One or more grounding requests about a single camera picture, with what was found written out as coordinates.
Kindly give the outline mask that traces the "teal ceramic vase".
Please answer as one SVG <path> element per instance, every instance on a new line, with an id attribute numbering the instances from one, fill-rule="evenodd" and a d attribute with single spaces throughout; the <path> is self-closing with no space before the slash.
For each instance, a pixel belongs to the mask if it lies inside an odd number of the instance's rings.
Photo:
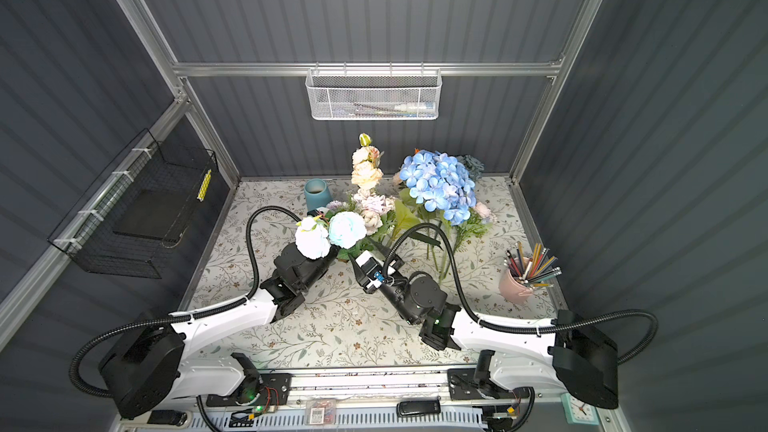
<path id="1" fill-rule="evenodd" d="M 306 182 L 304 196 L 308 211 L 326 207 L 333 200 L 328 183 L 319 178 Z"/>

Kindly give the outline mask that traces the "white tube in basket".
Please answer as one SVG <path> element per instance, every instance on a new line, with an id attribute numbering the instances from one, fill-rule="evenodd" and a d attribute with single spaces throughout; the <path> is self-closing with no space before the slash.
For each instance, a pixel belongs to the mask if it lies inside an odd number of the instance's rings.
<path id="1" fill-rule="evenodd" d="M 437 106 L 434 102 L 402 103 L 395 105 L 394 111 L 407 116 L 426 117 L 434 115 Z"/>

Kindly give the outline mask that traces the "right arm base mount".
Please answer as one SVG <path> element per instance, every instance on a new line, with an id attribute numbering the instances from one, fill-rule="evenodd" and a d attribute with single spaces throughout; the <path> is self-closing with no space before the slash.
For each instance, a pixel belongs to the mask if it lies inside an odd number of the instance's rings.
<path id="1" fill-rule="evenodd" d="M 447 370 L 450 398 L 461 400 L 503 399 L 513 402 L 530 398 L 530 392 L 523 387 L 507 390 L 489 379 L 476 379 L 475 368 L 450 368 Z"/>

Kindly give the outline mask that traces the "yellow marker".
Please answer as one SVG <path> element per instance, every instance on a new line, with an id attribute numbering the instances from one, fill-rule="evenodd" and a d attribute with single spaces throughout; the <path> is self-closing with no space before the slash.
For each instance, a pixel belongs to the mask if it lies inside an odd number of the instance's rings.
<path id="1" fill-rule="evenodd" d="M 196 195 L 196 200 L 199 202 L 203 202 L 205 200 L 208 188 L 210 186 L 210 182 L 212 179 L 212 170 L 208 169 L 206 173 L 204 174 L 200 186 L 198 188 L 198 192 Z"/>

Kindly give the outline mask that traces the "black pad in basket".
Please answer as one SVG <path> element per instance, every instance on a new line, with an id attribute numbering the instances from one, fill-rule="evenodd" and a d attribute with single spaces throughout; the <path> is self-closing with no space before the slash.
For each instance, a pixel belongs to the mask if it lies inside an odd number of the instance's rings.
<path id="1" fill-rule="evenodd" d="M 183 192 L 144 189 L 117 220 L 113 232 L 176 244 L 189 216 L 187 201 Z"/>

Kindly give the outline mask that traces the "coloured pencils bunch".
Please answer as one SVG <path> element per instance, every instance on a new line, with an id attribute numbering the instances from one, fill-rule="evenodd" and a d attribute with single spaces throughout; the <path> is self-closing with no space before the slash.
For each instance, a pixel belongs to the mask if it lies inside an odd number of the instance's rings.
<path id="1" fill-rule="evenodd" d="M 518 241 L 512 250 L 506 251 L 505 262 L 507 271 L 502 277 L 529 289 L 549 287 L 563 273 L 557 265 L 558 258 L 540 243 L 535 244 L 532 252 L 527 254 L 522 242 Z"/>

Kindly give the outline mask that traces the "black remote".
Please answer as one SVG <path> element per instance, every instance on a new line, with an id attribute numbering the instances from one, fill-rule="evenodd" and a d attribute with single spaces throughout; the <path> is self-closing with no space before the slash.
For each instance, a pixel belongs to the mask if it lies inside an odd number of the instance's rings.
<path id="1" fill-rule="evenodd" d="M 438 399 L 408 399 L 399 402 L 396 406 L 396 415 L 400 418 L 414 418 L 441 413 L 441 405 Z"/>

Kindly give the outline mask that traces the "teal desk clock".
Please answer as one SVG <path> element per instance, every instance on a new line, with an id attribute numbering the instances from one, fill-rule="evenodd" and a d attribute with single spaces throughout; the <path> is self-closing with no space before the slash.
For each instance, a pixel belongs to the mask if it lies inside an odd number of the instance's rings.
<path id="1" fill-rule="evenodd" d="M 561 395 L 566 422 L 570 425 L 598 426 L 599 413 L 595 407 L 572 396 L 569 393 Z"/>

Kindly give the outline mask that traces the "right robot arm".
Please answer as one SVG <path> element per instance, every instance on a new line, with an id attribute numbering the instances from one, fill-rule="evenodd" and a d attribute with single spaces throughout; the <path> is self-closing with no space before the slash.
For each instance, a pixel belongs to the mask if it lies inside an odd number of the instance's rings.
<path id="1" fill-rule="evenodd" d="M 461 306 L 449 303 L 447 293 L 428 274 L 406 278 L 394 268 L 384 272 L 382 262 L 369 252 L 355 258 L 352 265 L 364 292 L 379 291 L 403 320 L 420 328 L 422 343 L 437 351 L 479 354 L 472 383 L 481 395 L 498 398 L 528 387 L 567 392 L 603 409 L 618 407 L 616 343 L 592 325 L 560 332 L 545 330 L 573 325 L 577 315 L 561 310 L 554 319 L 498 317 L 505 327 L 533 332 L 496 331 L 474 321 Z"/>

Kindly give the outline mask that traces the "peach peony stem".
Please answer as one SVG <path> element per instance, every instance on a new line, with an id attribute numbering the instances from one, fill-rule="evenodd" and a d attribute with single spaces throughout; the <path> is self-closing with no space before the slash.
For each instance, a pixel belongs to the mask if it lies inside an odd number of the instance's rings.
<path id="1" fill-rule="evenodd" d="M 352 154 L 351 182 L 359 189 L 371 192 L 383 177 L 380 169 L 382 152 L 372 144 L 367 133 L 358 136 L 359 147 Z"/>

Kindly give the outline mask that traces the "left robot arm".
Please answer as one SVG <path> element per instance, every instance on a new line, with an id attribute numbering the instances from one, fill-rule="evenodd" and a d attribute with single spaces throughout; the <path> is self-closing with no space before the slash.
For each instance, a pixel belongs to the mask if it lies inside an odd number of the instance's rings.
<path id="1" fill-rule="evenodd" d="M 293 313 L 339 251 L 333 246 L 326 256 L 308 259 L 291 243 L 274 260 L 275 270 L 253 297 L 195 310 L 189 319 L 174 314 L 174 324 L 121 333 L 99 364 L 121 417 L 133 419 L 161 404 L 196 396 L 230 396 L 239 405 L 264 400 L 264 381 L 245 354 L 204 359 L 197 353 L 228 336 Z"/>

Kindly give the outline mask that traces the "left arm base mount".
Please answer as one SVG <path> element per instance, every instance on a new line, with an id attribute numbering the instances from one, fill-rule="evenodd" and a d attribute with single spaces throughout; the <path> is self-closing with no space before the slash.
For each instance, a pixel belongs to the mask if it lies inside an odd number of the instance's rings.
<path id="1" fill-rule="evenodd" d="M 206 407 L 267 407 L 285 405 L 291 390 L 293 376 L 288 373 L 261 374 L 258 379 L 246 377 L 228 396 L 209 395 Z"/>

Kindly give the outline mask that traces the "small clear parts box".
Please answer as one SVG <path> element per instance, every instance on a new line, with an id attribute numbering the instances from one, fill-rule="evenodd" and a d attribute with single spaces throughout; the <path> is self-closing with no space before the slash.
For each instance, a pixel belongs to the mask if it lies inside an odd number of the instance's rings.
<path id="1" fill-rule="evenodd" d="M 322 398 L 306 404 L 305 423 L 307 426 L 326 426 L 336 423 L 337 400 Z"/>

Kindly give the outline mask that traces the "pink pencil cup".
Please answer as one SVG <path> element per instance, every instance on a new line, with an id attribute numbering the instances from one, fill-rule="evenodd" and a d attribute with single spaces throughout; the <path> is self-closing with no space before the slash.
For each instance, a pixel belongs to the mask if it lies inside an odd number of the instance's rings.
<path id="1" fill-rule="evenodd" d="M 534 296 L 533 289 L 519 282 L 508 270 L 501 272 L 499 293 L 506 301 L 518 305 Z"/>

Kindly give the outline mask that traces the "lilac white flower bunch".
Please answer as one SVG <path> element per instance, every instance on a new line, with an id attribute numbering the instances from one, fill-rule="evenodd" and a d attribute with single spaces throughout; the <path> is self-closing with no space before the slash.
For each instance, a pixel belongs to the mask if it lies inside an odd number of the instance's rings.
<path id="1" fill-rule="evenodd" d="M 376 233 L 385 222 L 386 216 L 395 210 L 396 199 L 393 196 L 376 194 L 374 189 L 359 189 L 345 201 L 331 201 L 326 209 L 330 218 L 334 213 L 350 211 L 363 218 L 368 236 Z"/>

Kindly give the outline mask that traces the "light blue flower stem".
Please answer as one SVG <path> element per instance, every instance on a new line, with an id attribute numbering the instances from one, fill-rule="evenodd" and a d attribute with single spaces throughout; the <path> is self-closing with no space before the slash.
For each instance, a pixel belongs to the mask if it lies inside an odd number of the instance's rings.
<path id="1" fill-rule="evenodd" d="M 384 226 L 375 212 L 312 210 L 297 223 L 295 244 L 308 259 L 348 261 L 373 247 L 372 238 Z"/>

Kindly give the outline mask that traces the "blue hydrangea flower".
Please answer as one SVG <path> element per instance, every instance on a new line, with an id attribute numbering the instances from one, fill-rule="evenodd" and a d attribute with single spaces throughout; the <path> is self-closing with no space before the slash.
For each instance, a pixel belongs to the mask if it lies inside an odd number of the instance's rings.
<path id="1" fill-rule="evenodd" d="M 394 182 L 400 200 L 422 222 L 439 227 L 458 252 L 471 236 L 481 236 L 486 224 L 477 211 L 476 183 L 460 158 L 418 149 L 407 156 Z"/>

